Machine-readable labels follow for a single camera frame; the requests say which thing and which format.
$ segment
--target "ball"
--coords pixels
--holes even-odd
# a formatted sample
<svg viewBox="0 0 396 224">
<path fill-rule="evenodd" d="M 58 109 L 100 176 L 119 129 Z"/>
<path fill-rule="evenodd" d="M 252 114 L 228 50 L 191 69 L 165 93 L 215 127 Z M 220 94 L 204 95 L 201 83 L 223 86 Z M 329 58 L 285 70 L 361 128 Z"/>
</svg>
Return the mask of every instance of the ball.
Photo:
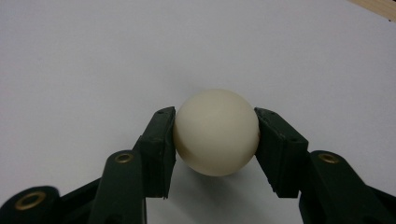
<svg viewBox="0 0 396 224">
<path fill-rule="evenodd" d="M 230 175 L 245 166 L 260 140 L 253 107 L 226 90 L 193 95 L 177 111 L 174 124 L 177 153 L 203 175 Z"/>
</svg>

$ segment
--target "white table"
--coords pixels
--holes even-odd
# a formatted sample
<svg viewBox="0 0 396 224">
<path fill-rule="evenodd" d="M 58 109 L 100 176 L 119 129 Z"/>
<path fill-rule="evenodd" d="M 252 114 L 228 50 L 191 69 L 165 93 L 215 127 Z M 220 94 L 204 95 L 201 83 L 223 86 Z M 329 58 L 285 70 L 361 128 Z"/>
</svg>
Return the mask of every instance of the white table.
<svg viewBox="0 0 396 224">
<path fill-rule="evenodd" d="M 0 203 L 62 195 L 152 114 L 210 88 L 279 113 L 396 195 L 396 24 L 348 1 L 2 1 Z M 302 223 L 253 159 L 222 178 L 178 158 L 148 223 Z"/>
</svg>

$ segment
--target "brass grommet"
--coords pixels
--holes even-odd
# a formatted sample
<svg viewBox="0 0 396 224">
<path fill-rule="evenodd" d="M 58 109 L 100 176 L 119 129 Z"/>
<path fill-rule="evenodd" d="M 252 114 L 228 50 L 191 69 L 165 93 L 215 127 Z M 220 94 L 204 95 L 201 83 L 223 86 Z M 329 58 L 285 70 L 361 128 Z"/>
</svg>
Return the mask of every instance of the brass grommet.
<svg viewBox="0 0 396 224">
<path fill-rule="evenodd" d="M 36 207 L 38 204 L 42 203 L 46 198 L 47 194 L 44 191 L 35 191 L 26 194 L 21 197 L 16 203 L 15 208 L 20 211 L 24 211 L 33 207 Z"/>
<path fill-rule="evenodd" d="M 133 158 L 134 155 L 132 155 L 131 153 L 122 153 L 116 157 L 115 161 L 118 163 L 125 163 L 131 161 Z"/>
<path fill-rule="evenodd" d="M 336 163 L 340 162 L 340 160 L 338 160 L 338 158 L 336 158 L 334 155 L 329 154 L 329 153 L 321 153 L 318 156 L 321 160 L 326 161 L 327 163 L 336 164 Z"/>
</svg>

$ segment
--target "wooden edge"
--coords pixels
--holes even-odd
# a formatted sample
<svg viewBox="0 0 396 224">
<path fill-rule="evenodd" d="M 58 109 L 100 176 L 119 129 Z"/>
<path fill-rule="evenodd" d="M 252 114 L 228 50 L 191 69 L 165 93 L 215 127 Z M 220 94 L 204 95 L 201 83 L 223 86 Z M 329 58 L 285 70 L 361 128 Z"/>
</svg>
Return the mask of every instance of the wooden edge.
<svg viewBox="0 0 396 224">
<path fill-rule="evenodd" d="M 361 7 L 365 7 L 374 13 L 396 22 L 395 0 L 348 0 Z"/>
</svg>

